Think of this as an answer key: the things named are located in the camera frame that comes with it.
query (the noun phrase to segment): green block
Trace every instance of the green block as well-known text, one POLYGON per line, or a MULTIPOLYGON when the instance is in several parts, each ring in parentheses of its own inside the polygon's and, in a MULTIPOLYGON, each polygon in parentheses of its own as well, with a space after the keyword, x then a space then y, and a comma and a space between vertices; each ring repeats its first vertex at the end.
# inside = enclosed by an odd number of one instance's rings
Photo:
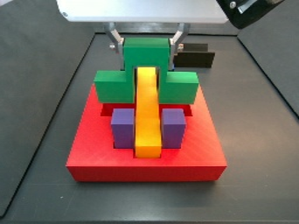
POLYGON ((159 67, 159 82, 166 81, 170 59, 168 38, 127 38, 124 58, 128 76, 135 74, 135 67, 159 67))
POLYGON ((135 90, 124 71, 98 71, 95 78, 98 99, 104 103, 134 103, 135 90))
POLYGON ((168 72, 159 92, 159 102, 166 104, 194 104, 200 82, 194 72, 168 72))

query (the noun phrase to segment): table surface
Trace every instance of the table surface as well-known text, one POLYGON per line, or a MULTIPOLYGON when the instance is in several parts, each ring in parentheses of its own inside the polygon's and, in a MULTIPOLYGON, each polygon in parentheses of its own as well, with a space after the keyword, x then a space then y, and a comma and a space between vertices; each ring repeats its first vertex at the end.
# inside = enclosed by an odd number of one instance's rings
POLYGON ((228 160, 219 181, 74 181, 64 165, 92 80, 118 69, 108 37, 96 35, 3 222, 299 221, 298 118, 235 37, 186 41, 216 52, 212 69, 196 71, 228 160))
POLYGON ((216 0, 58 0, 72 22, 156 22, 224 24, 228 19, 216 0))

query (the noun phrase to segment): toy block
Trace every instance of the toy block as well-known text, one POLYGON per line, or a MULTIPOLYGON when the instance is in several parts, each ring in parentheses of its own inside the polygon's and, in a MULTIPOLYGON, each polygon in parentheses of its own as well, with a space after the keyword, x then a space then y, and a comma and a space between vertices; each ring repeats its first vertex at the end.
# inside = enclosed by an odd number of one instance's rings
POLYGON ((180 149, 186 129, 184 114, 180 108, 166 108, 163 110, 162 130, 163 148, 180 149))
POLYGON ((155 67, 136 69, 135 157, 159 158, 162 130, 155 67))
POLYGON ((132 103, 135 91, 124 71, 98 71, 95 78, 100 102, 132 103))
POLYGON ((168 182, 218 180, 226 170, 211 114, 199 88, 192 116, 179 150, 163 149, 158 159, 135 158, 134 150, 115 150, 111 117, 100 116, 103 104, 92 86, 70 151, 67 168, 83 182, 168 182))
POLYGON ((132 108, 115 108, 111 128, 116 149, 134 149, 135 147, 135 110, 132 108))
POLYGON ((124 44, 124 59, 127 77, 134 76, 135 67, 158 67, 159 94, 164 88, 170 60, 168 38, 127 38, 124 44))
POLYGON ((159 102, 194 104, 200 82, 194 72, 168 72, 167 80, 160 89, 159 102))

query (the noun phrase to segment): yellow block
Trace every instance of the yellow block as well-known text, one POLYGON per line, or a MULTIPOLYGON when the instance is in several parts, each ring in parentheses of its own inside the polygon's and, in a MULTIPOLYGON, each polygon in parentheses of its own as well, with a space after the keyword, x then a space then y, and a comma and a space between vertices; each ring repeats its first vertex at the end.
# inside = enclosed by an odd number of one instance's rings
POLYGON ((136 69, 135 156, 159 158, 162 148, 155 68, 139 67, 136 69))

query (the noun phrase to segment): purple block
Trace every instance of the purple block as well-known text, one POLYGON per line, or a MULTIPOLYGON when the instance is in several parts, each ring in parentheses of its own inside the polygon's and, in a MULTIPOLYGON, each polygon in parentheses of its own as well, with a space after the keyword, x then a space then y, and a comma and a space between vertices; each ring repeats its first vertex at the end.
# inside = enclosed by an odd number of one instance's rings
POLYGON ((180 149, 186 129, 186 119, 182 108, 164 108, 163 117, 163 148, 180 149))
POLYGON ((134 149, 135 146, 135 110, 115 108, 111 120, 111 129, 116 149, 134 149))

